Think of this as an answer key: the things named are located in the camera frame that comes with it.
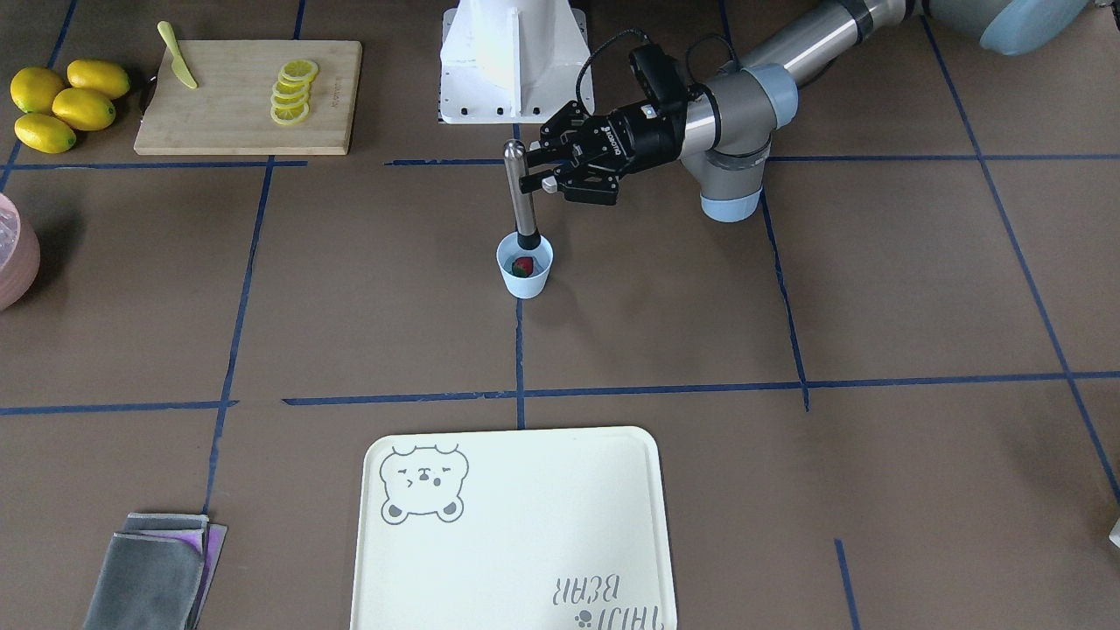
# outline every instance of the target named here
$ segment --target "bear drawing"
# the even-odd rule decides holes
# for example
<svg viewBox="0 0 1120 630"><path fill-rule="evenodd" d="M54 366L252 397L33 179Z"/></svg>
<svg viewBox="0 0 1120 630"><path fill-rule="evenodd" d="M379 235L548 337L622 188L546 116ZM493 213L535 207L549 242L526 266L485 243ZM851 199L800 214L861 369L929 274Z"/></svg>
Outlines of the bear drawing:
<svg viewBox="0 0 1120 630"><path fill-rule="evenodd" d="M381 463L381 480L389 497L381 517L389 525L400 525L409 515L436 515L451 522L463 515L459 490L467 476L467 457L456 446L440 451L421 446L407 453L395 448Z"/></svg>

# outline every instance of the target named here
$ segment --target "blue tape line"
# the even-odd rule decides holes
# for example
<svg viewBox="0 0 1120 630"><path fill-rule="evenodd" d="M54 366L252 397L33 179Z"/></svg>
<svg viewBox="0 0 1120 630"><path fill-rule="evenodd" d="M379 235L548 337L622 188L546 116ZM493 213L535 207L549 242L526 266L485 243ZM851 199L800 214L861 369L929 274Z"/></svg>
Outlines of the blue tape line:
<svg viewBox="0 0 1120 630"><path fill-rule="evenodd" d="M63 41L66 40L66 33L69 30L69 22L74 17L74 9L76 8L77 0L71 0L69 9L66 10L66 18L63 20L63 28L58 31L58 39L55 40L55 48L50 52L50 61L47 62L47 67L55 67L55 62L58 61L58 53L63 49Z"/></svg>
<svg viewBox="0 0 1120 630"><path fill-rule="evenodd" d="M256 245L261 240L261 225L264 223L264 207L269 201L269 188L272 186L273 156L269 156L268 166L264 168L264 182L261 184L261 197L256 204L256 220L253 223L253 239L249 245L249 261L245 263L245 276L241 282L241 300L237 304L237 318L233 324L233 340L230 342L230 363L225 371L225 380L222 383L222 406L218 407L217 418L214 420L214 439L211 442L209 472L206 478L206 500L203 502L203 512L209 509L211 497L214 493L214 478L217 473L218 442L222 441L222 432L225 428L225 413L230 408L230 391L233 389L233 374L237 367L237 352L241 348L241 330L245 324L245 311L249 308L249 291L253 285L253 265L256 261Z"/></svg>
<svg viewBox="0 0 1120 630"><path fill-rule="evenodd" d="M976 156L771 156L766 161L976 161Z"/></svg>
<svg viewBox="0 0 1120 630"><path fill-rule="evenodd" d="M307 160L261 161L149 161L149 163L104 163L104 164L18 164L12 170L66 170L102 169L124 170L136 168L261 168L269 166L307 166Z"/></svg>
<svg viewBox="0 0 1120 630"><path fill-rule="evenodd" d="M104 414L112 411L164 411L168 409L217 409L221 406L221 400L192 400L187 402L124 402L109 405L0 407L0 416L49 416L56 414Z"/></svg>
<svg viewBox="0 0 1120 630"><path fill-rule="evenodd" d="M384 402L440 402L444 400L480 400L516 398L516 391L456 391L448 393L390 393L379 396L332 396L320 398L283 398L292 407L319 405L379 405Z"/></svg>
<svg viewBox="0 0 1120 630"><path fill-rule="evenodd" d="M19 140L16 140L16 145L11 148L11 152L8 154L8 161L4 164L3 175L0 175L0 193L2 193L3 189L4 189L4 186L8 185L8 176L11 175L12 166L15 166L15 164L16 164L16 156L19 155L19 148L21 146L22 146L22 142L20 142Z"/></svg>
<svg viewBox="0 0 1120 630"><path fill-rule="evenodd" d="M1073 378L1075 379L1120 379L1120 370L1101 371L1101 372L1074 372Z"/></svg>
<svg viewBox="0 0 1120 630"><path fill-rule="evenodd" d="M933 36L933 29L930 28L930 22L924 16L922 17L922 25L925 28L926 37L930 39L930 46L933 47L933 53L937 57L937 64L941 66L941 73L945 78L945 84L949 85L949 91L953 95L953 102L956 104L956 110L961 115L961 121L964 123L964 130L969 135L969 140L972 141L972 147L980 161L980 168L983 170L984 179L988 182L988 189L991 192L991 196L996 201L996 207L999 211L1000 220L1004 222L1004 230L1007 232L1007 238L1011 242L1011 248L1015 250L1015 257L1019 261L1019 268L1023 270L1023 276L1026 278L1027 286L1030 288L1030 295L1035 300L1035 306L1038 308L1038 314L1042 316L1043 324L1046 326L1046 334L1049 335L1051 344L1054 346L1054 353L1057 355L1058 363L1062 365L1062 372L1065 376L1066 382L1070 385L1070 391L1073 393L1073 399L1077 405L1077 411L1081 414L1081 420L1085 425L1085 430L1089 433L1089 439L1092 442L1093 450L1096 452L1096 457L1101 463L1101 467L1104 470L1104 475L1109 480L1109 487L1112 489L1112 497L1116 502L1120 504L1120 483L1117 482L1116 472L1112 469L1112 464L1109 462L1104 447L1101 445L1100 436L1096 434L1096 427L1093 426L1093 419L1090 417L1089 409L1085 408L1085 402L1081 398L1081 391L1077 389L1077 381L1073 378L1073 372L1070 370L1070 363L1066 361L1065 352L1062 350L1062 344L1058 342L1057 333L1054 332L1054 325L1051 323L1049 314L1046 312L1045 304L1043 304L1038 285L1035 284L1035 278L1030 272L1030 267L1027 265L1026 256L1023 253L1023 248L1019 247L1019 240L1015 235L1015 229L1011 226L1011 220L1007 214L1007 209L1004 206L1004 200L999 194L999 188L996 186L996 179L991 175L991 169L988 168L988 161L984 158L983 151L980 150L980 142L977 141L976 133L972 130L972 123L969 122L968 113L964 111L964 104L961 102L961 98L956 92L956 86L953 84L953 78L949 74L949 66L945 64L945 59L941 54L941 48L937 46L937 40Z"/></svg>
<svg viewBox="0 0 1120 630"><path fill-rule="evenodd" d="M968 377L913 377L902 379L851 379L830 381L809 381L810 389L837 389L855 387L911 387L922 385L972 385L992 382L1036 382L1061 381L1065 374L1061 372L1039 374L983 374Z"/></svg>
<svg viewBox="0 0 1120 630"><path fill-rule="evenodd" d="M296 30L291 34L292 39L299 39L299 31L304 28L304 9L307 0L299 0L299 11L296 12Z"/></svg>
<svg viewBox="0 0 1120 630"><path fill-rule="evenodd" d="M386 161L385 166L502 166L505 163L500 158L478 159L394 159Z"/></svg>
<svg viewBox="0 0 1120 630"><path fill-rule="evenodd" d="M525 300L517 298L517 335L514 343L514 355L517 364L517 428L525 428L525 369L522 359L524 358L524 336L522 334L522 313Z"/></svg>
<svg viewBox="0 0 1120 630"><path fill-rule="evenodd" d="M569 389L526 389L525 398L562 398L569 396L634 396L643 393L698 393L708 391L769 391L801 389L796 381L720 385L660 385L645 387L588 387Z"/></svg>
<svg viewBox="0 0 1120 630"><path fill-rule="evenodd" d="M964 113L964 103L961 102L961 95L956 92L956 85L953 83L953 77L949 75L949 66L945 65L945 58L941 55L941 47L937 46L937 40L933 37L933 29L930 28L930 20L925 19L925 16L920 18L922 20L922 28L925 29L925 36L930 40L930 46L933 48L933 55L937 58L937 65L941 66L941 76L945 80L945 84L949 86L949 93L953 96L953 103L956 105L956 113L961 117L961 122L964 123L964 132L969 136L969 141L972 142L972 149L976 151L976 158L982 159L983 152L980 150L980 142L977 141L977 135L972 131L972 123L969 122L969 117Z"/></svg>
<svg viewBox="0 0 1120 630"><path fill-rule="evenodd" d="M848 572L848 555L843 550L843 540L833 539L837 546L837 562L840 563L840 578L843 580L843 594L848 600L848 615L851 617L851 630L860 630L859 610L856 608L856 592L851 589L851 574Z"/></svg>
<svg viewBox="0 0 1120 630"><path fill-rule="evenodd" d="M984 156L983 158L999 161L1080 161L1120 159L1120 154L998 155Z"/></svg>
<svg viewBox="0 0 1120 630"><path fill-rule="evenodd" d="M774 235L774 223L771 221L769 204L766 203L766 191L763 191L760 205L763 207L763 220L766 222L766 237L769 238L771 249L774 250L774 272L777 275L777 288L782 291L782 303L785 305L785 321L790 327L790 345L793 348L793 362L797 367L797 380L801 381L801 398L805 404L805 411L809 411L811 405L809 400L809 387L805 385L805 365L801 360L797 327L793 324L793 307L790 305L790 293L785 287L785 275L782 272L782 256L777 252L777 238Z"/></svg>
<svg viewBox="0 0 1120 630"><path fill-rule="evenodd" d="M1101 378L1120 378L1120 372L1101 372ZM970 385L970 383L998 383L998 382L1036 382L1036 381L1061 381L1066 376L1061 372L1048 372L1037 374L979 374L962 377L914 377L900 379L852 379L852 380L806 380L799 381L774 381L753 383L710 383L710 385L678 385L678 386L638 386L638 387L589 387L589 388L566 388L566 389L522 389L506 391L456 391L446 393L393 393L376 396L336 396L317 398L284 398L283 401L292 406L317 406L317 405L366 405L381 402L430 402L440 400L477 400L477 399L502 399L502 398L564 398L579 396L632 396L644 393L699 393L699 392L721 392L721 391L772 391L792 389L838 389L838 388L861 388L861 387L912 387L932 385Z"/></svg>
<svg viewBox="0 0 1120 630"><path fill-rule="evenodd" d="M1120 160L1120 155L1085 154L1085 155L1002 155L984 156L984 159L1004 161L1029 160ZM928 155L928 156L771 156L772 163L822 163L822 161L976 161L974 155ZM394 159L384 166L502 166L497 158L448 158L448 159ZM549 164L562 164L553 160Z"/></svg>

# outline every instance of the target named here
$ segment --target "wooden cutting board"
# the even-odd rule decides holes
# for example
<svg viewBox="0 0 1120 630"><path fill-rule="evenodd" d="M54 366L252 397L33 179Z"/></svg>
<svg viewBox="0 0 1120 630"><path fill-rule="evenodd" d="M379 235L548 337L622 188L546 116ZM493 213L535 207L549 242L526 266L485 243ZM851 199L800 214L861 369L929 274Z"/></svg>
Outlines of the wooden cutting board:
<svg viewBox="0 0 1120 630"><path fill-rule="evenodd" d="M133 145L137 154L346 155L362 43L186 40L179 47L198 87L190 90L176 78L165 52ZM319 64L311 113L282 127L269 115L269 99L284 62L299 58Z"/></svg>

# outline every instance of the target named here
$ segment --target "strawberry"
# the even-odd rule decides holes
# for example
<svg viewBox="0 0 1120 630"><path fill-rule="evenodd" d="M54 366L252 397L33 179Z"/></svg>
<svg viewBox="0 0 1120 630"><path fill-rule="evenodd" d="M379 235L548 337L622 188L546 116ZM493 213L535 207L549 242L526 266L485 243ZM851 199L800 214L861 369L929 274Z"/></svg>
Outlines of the strawberry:
<svg viewBox="0 0 1120 630"><path fill-rule="evenodd" d="M533 275L533 258L531 256L522 256L517 260L513 261L513 268L510 270L511 274L517 278L528 278Z"/></svg>

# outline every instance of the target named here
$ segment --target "knife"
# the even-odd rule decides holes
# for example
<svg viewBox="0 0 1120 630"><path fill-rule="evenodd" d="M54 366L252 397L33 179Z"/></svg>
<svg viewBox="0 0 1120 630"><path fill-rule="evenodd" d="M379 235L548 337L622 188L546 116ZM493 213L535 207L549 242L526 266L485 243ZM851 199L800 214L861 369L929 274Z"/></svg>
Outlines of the knife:
<svg viewBox="0 0 1120 630"><path fill-rule="evenodd" d="M179 50L179 43L175 39L175 30L171 29L170 22L161 21L156 25L159 30L160 37L167 44L167 49L171 52L171 72L175 76L183 82L184 85L194 90L198 87L198 82L195 81L194 76L190 76L190 71L187 68L187 62L183 61L183 53Z"/></svg>

